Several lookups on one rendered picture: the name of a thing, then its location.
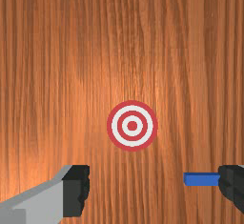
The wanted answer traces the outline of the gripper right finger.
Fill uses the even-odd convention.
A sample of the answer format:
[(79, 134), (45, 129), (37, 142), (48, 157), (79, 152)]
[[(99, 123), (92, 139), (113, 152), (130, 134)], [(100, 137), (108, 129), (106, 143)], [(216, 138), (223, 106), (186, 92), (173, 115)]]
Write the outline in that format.
[(244, 165), (222, 165), (218, 188), (244, 214)]

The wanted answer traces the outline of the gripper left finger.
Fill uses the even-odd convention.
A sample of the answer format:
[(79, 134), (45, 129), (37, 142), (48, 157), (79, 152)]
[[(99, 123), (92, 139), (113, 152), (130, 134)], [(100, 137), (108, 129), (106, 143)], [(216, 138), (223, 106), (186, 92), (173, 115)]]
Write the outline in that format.
[(82, 214), (90, 191), (90, 167), (67, 165), (47, 182), (0, 203), (0, 224), (59, 224)]

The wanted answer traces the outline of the long blue stick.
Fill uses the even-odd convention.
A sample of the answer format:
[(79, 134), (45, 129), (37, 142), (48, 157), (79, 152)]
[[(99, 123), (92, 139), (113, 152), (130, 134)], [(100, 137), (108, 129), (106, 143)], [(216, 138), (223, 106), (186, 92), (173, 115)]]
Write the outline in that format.
[(184, 173), (186, 186), (217, 186), (220, 175), (218, 173)]

